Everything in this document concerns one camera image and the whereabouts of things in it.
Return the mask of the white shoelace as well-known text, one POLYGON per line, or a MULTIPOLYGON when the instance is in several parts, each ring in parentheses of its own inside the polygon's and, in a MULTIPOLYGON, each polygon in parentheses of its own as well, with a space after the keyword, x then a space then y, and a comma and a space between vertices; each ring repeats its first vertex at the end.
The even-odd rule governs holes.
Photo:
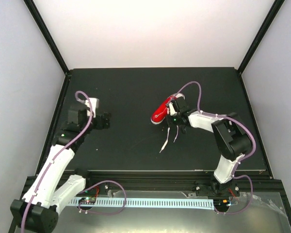
POLYGON ((170 132, 170 127, 167 126, 167 137, 166 137, 166 140, 165 140, 164 144, 162 145, 161 150, 160 150, 159 153, 161 153, 161 152, 165 149, 165 147, 166 147, 166 145, 167 145, 167 143, 168 143, 169 132, 170 132))

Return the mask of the red canvas sneaker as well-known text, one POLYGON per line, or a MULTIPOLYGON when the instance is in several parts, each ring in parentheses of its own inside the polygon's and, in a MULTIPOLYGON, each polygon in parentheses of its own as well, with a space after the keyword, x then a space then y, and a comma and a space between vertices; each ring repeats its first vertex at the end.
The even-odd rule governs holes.
POLYGON ((182 93, 170 95, 152 114, 152 116, 151 116, 152 124, 158 125, 158 124, 162 123, 167 115, 167 103, 170 100, 177 99, 179 97, 185 98, 185 96, 182 93))

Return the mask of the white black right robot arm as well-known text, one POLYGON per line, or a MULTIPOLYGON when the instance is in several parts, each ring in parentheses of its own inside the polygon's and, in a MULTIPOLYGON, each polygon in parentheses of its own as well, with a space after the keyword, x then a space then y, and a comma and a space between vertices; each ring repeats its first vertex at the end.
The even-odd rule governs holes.
POLYGON ((190 107, 183 97, 123 102, 102 136, 100 168, 110 171, 212 172, 213 194, 228 190, 237 165, 256 146, 237 114, 190 107))

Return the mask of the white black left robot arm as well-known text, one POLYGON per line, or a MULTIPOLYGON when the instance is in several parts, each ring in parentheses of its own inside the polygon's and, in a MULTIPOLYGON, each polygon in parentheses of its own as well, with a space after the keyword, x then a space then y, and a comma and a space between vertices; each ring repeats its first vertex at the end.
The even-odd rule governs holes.
POLYGON ((79 193, 91 193, 94 181, 87 172, 77 169, 61 186, 58 183, 77 150, 91 130, 110 126, 108 113, 98 115, 99 99, 78 99, 70 106, 67 120, 55 134, 49 155, 35 181, 20 200, 10 206, 16 225, 23 233, 51 233, 60 213, 79 193))

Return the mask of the left controller circuit board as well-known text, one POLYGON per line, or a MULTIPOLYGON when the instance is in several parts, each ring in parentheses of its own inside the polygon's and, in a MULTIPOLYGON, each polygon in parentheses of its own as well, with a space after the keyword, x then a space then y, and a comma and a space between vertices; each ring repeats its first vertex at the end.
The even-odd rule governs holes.
POLYGON ((83 197, 79 199, 79 204, 93 205, 96 202, 96 197, 83 197))

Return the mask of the controller circuit board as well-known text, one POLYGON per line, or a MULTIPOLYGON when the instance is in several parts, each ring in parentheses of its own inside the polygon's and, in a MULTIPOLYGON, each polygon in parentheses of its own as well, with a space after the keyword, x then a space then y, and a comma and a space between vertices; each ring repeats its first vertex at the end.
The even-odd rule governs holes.
POLYGON ((93 205, 96 202, 96 197, 83 197, 79 199, 79 204, 93 205))
POLYGON ((235 203, 233 203, 231 200, 229 199, 222 199, 222 200, 217 200, 214 202, 214 205, 216 206, 220 206, 220 207, 223 207, 223 206, 232 206, 234 205, 235 203))

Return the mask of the right controller circuit board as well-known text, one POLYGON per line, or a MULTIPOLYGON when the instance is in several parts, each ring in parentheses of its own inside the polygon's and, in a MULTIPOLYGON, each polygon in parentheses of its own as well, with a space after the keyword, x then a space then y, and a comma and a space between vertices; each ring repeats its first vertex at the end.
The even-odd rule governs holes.
POLYGON ((235 203, 233 203, 231 200, 229 199, 222 199, 222 200, 217 200, 214 202, 214 205, 216 206, 220 206, 220 207, 223 207, 223 206, 232 206, 234 205, 235 203))

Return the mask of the black frame rail left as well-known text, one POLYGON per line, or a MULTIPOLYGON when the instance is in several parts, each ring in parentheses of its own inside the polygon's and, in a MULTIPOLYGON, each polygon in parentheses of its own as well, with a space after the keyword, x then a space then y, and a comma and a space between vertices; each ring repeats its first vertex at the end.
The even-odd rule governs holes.
POLYGON ((34 177, 34 178, 36 177, 36 175, 42 169, 42 166, 44 165, 44 163, 47 159, 47 155, 49 153, 49 150, 51 147, 51 142, 53 140, 53 137, 55 135, 55 131, 57 129, 57 125, 58 125, 58 121, 59 121, 60 114, 62 111, 62 107, 63 107, 63 104, 65 102, 67 90, 68 90, 70 80, 72 77, 71 73, 72 73, 72 70, 69 70, 68 72, 65 73, 64 82, 63 82, 63 85, 61 87, 60 94, 59 94, 59 97, 58 97, 58 100, 57 100, 57 103, 55 106, 54 114, 52 116, 51 123, 50 123, 49 129, 48 129, 48 133, 47 133, 47 136, 46 136, 43 148, 42 148, 42 152, 41 152, 41 155, 40 155, 39 160, 38 160, 37 168, 35 170, 34 175, 26 177, 24 186, 23 186, 22 191, 20 193, 20 197, 18 198, 19 200, 21 200, 21 198, 23 197, 23 195, 25 193, 25 189, 27 186, 27 180, 32 178, 32 177, 34 177))

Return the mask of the black front mounting rail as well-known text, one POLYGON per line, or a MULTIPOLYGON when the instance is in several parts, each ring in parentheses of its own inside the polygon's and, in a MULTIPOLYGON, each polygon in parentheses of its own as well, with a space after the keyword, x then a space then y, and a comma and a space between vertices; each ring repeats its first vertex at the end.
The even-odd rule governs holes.
POLYGON ((120 183, 126 191, 183 191, 198 196, 228 197, 239 196, 240 192, 275 192, 285 195, 281 180, 276 180, 267 171, 238 171, 236 176, 243 178, 219 185, 210 171, 87 171, 80 168, 67 170, 62 178, 69 175, 82 175, 86 187, 103 182, 99 186, 102 194, 119 188, 111 181, 120 183))

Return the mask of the black aluminium frame post left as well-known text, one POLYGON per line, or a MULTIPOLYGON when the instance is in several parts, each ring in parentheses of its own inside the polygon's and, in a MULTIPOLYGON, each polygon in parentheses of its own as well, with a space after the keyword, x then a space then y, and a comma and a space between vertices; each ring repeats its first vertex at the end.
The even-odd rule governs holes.
POLYGON ((51 49, 54 57, 56 58, 59 66, 61 67, 63 73, 66 75, 69 73, 69 68, 67 67, 48 27, 46 26, 38 8, 36 7, 33 0, 24 0, 27 9, 31 13, 36 25, 38 26, 40 32, 42 33, 46 43, 48 44, 49 48, 51 49))

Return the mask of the black aluminium frame post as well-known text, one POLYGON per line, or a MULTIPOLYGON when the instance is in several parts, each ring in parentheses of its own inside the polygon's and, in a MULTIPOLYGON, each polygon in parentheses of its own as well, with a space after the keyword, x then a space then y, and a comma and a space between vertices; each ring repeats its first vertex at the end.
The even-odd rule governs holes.
POLYGON ((33 0, 24 0, 27 9, 31 13, 36 25, 38 26, 40 32, 42 33, 46 43, 48 44, 49 48, 51 49, 54 57, 56 58, 59 66, 61 67, 63 73, 66 75, 69 73, 69 68, 67 67, 48 27, 46 26, 38 8, 36 7, 33 0))
POLYGON ((253 57, 254 53, 256 52, 257 48, 262 42, 264 36, 266 35, 269 27, 271 26, 272 22, 274 21, 276 15, 278 14, 284 2, 285 0, 275 0, 273 2, 256 36, 254 37, 249 49, 247 50, 239 68, 237 69, 238 73, 243 74, 243 72, 245 71, 251 58, 253 57))

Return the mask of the black aluminium frame post right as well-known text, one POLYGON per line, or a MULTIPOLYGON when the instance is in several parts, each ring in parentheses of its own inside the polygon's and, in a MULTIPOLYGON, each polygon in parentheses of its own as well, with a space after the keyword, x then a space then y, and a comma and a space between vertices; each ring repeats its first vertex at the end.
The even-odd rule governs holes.
POLYGON ((245 71, 251 58, 253 57, 254 53, 256 52, 257 48, 262 42, 264 36, 266 35, 269 27, 271 26, 272 22, 274 21, 276 15, 278 14, 284 2, 285 0, 275 0, 273 2, 256 36, 254 37, 249 49, 247 50, 239 68, 237 69, 238 73, 243 74, 243 72, 245 71))

